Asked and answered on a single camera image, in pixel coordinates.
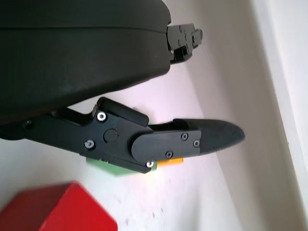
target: white wall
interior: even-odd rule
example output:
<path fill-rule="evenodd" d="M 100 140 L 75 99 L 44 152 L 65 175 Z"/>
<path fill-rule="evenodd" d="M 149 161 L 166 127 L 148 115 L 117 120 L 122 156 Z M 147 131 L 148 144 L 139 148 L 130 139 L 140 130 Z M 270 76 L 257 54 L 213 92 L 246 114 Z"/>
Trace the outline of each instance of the white wall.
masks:
<path fill-rule="evenodd" d="M 255 0 L 253 7 L 308 223 L 308 2 Z"/>
<path fill-rule="evenodd" d="M 235 122 L 246 133 L 245 142 L 218 153 L 244 230 L 304 230 L 290 150 L 250 2 L 190 3 L 205 35 L 194 62 L 187 64 L 203 112 Z"/>

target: red block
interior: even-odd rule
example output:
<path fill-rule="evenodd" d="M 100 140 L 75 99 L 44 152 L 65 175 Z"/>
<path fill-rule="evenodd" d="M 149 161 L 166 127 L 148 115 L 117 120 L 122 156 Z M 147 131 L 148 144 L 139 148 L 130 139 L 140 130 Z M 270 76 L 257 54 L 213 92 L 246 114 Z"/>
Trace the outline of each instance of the red block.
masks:
<path fill-rule="evenodd" d="M 77 182 L 26 190 L 0 213 L 1 231 L 117 231 L 113 218 Z"/>

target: green block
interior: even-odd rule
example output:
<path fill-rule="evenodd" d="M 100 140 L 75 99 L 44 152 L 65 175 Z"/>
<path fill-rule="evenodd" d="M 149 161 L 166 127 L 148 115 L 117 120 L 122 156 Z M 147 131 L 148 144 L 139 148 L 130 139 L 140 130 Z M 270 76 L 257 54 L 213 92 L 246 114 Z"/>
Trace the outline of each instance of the green block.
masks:
<path fill-rule="evenodd" d="M 129 174 L 134 174 L 137 173 L 135 171 L 123 168 L 123 167 L 118 167 L 115 165 L 111 165 L 107 162 L 100 161 L 100 160 L 93 160 L 87 158 L 87 163 L 90 165 L 93 165 L 95 167 L 98 167 L 99 169 L 108 172 L 112 175 L 115 176 L 123 176 L 123 175 L 129 175 Z M 155 171 L 157 169 L 157 162 L 154 162 L 154 166 L 152 167 L 152 171 Z"/>

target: yellow block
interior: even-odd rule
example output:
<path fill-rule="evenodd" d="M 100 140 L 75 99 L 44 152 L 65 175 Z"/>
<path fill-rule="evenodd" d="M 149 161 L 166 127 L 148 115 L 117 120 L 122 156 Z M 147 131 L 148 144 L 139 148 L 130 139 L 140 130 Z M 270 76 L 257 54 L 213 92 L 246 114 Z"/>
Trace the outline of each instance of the yellow block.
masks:
<path fill-rule="evenodd" d="M 158 161 L 157 167 L 166 166 L 166 165 L 176 165 L 176 164 L 180 164 L 182 162 L 184 162 L 183 158 Z"/>

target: screw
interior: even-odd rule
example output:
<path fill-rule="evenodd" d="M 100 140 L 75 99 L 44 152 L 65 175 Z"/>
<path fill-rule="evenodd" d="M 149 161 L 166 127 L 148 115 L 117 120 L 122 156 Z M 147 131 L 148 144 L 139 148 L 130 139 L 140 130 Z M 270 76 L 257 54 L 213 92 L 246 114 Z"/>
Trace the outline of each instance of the screw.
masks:
<path fill-rule="evenodd" d="M 146 162 L 147 167 L 153 167 L 153 165 L 154 165 L 153 161 Z"/>
<path fill-rule="evenodd" d="M 173 157 L 173 152 L 172 152 L 172 151 L 167 152 L 167 153 L 166 153 L 166 157 L 167 157 L 168 159 L 172 158 L 172 157 Z"/>
<path fill-rule="evenodd" d="M 193 146 L 194 146 L 195 148 L 199 148 L 199 145 L 200 145 L 200 142 L 199 142 L 198 140 L 196 140 L 196 141 L 193 142 Z"/>
<path fill-rule="evenodd" d="M 182 139 L 182 141 L 186 141 L 188 139 L 188 134 L 187 133 L 183 133 L 181 135 L 181 139 Z"/>
<path fill-rule="evenodd" d="M 29 129 L 32 127 L 32 120 L 26 120 L 22 123 L 23 127 L 26 128 L 26 129 Z"/>
<path fill-rule="evenodd" d="M 105 112 L 99 112 L 97 114 L 97 120 L 103 122 L 105 119 L 107 118 L 106 113 Z"/>
<path fill-rule="evenodd" d="M 85 142 L 85 148 L 86 149 L 92 149 L 92 148 L 94 148 L 94 145 L 95 145 L 95 143 L 94 143 L 93 140 L 88 140 L 88 141 Z"/>

